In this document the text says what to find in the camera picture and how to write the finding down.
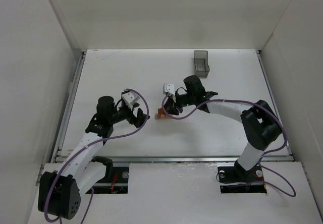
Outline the smoky transparent plastic bin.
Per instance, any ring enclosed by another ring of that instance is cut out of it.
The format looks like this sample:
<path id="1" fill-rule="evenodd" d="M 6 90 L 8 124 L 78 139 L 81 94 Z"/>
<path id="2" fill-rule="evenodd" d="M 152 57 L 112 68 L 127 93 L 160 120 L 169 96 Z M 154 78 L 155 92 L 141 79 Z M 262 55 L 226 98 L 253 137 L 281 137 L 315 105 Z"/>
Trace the smoky transparent plastic bin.
<path id="1" fill-rule="evenodd" d="M 195 50 L 194 51 L 194 73 L 199 78 L 207 78 L 210 72 L 208 64 L 208 51 Z"/>

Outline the orange triangular wood block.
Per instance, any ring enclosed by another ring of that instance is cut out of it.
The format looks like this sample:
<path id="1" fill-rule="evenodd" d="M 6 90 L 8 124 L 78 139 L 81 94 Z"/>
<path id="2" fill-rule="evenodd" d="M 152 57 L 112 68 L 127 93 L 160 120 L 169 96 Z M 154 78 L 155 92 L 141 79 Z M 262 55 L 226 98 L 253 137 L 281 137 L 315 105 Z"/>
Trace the orange triangular wood block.
<path id="1" fill-rule="evenodd" d="M 162 108 L 159 108 L 159 109 L 157 110 L 157 114 L 158 114 L 158 115 L 164 115 L 165 113 L 164 113 L 164 110 L 163 110 Z"/>

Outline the long light wood block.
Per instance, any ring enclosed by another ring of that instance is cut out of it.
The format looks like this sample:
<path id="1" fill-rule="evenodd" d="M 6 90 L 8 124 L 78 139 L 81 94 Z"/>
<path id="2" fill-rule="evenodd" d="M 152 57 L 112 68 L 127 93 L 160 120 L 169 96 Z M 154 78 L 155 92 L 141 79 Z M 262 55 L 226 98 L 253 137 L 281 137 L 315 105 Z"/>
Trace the long light wood block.
<path id="1" fill-rule="evenodd" d="M 156 120 L 171 120 L 172 118 L 170 118 L 169 116 L 165 115 L 165 114 L 155 114 L 154 118 Z"/>

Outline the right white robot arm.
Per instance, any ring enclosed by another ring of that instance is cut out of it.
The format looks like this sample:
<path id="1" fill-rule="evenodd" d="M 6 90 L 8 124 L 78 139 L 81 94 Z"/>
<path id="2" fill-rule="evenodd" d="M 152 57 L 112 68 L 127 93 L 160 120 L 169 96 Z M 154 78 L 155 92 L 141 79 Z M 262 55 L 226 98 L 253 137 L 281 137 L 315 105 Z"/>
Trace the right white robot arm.
<path id="1" fill-rule="evenodd" d="M 243 125 L 247 145 L 235 161 L 234 173 L 240 179 L 247 177 L 256 167 L 269 145 L 283 132 L 282 126 L 268 103 L 259 100 L 252 103 L 245 100 L 225 100 L 218 93 L 206 91 L 201 80 L 195 76 L 184 79 L 185 89 L 179 94 L 173 84 L 165 84 L 162 110 L 168 117 L 180 120 L 183 108 L 195 106 L 208 114 L 221 115 Z"/>

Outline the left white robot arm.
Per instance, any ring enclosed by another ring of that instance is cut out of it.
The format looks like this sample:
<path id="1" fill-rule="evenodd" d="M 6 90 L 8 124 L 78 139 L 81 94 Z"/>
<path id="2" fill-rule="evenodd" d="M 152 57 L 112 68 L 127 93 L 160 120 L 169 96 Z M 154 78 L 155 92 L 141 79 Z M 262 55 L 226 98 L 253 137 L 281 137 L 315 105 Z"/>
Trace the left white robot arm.
<path id="1" fill-rule="evenodd" d="M 48 223 L 71 220 L 80 207 L 82 196 L 93 189 L 93 185 L 109 174 L 113 168 L 111 160 L 95 157 L 113 136 L 114 125 L 127 121 L 140 131 L 149 119 L 138 100 L 144 97 L 137 91 L 126 89 L 121 94 L 121 106 L 114 98 L 102 96 L 98 99 L 96 113 L 91 118 L 77 147 L 54 171 L 44 172 L 39 181 L 38 210 L 43 212 Z"/>

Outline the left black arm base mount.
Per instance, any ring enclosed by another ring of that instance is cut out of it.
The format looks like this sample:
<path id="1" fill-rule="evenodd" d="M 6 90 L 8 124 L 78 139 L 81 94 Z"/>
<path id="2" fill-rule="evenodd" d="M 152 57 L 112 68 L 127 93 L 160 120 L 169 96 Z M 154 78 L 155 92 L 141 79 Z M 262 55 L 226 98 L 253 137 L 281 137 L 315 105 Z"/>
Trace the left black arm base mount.
<path id="1" fill-rule="evenodd" d="M 129 180 L 129 166 L 113 163 L 109 158 L 96 156 L 92 162 L 101 163 L 105 167 L 105 176 L 97 181 L 94 194 L 127 194 Z"/>

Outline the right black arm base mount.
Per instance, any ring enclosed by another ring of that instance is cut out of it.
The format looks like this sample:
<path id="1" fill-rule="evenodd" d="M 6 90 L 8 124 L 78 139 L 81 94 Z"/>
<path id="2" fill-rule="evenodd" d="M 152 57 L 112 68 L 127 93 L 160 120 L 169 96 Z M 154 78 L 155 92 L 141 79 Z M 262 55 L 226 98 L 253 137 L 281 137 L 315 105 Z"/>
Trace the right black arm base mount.
<path id="1" fill-rule="evenodd" d="M 248 171 L 238 164 L 219 165 L 217 180 L 222 194 L 267 193 L 263 171 L 258 165 Z"/>

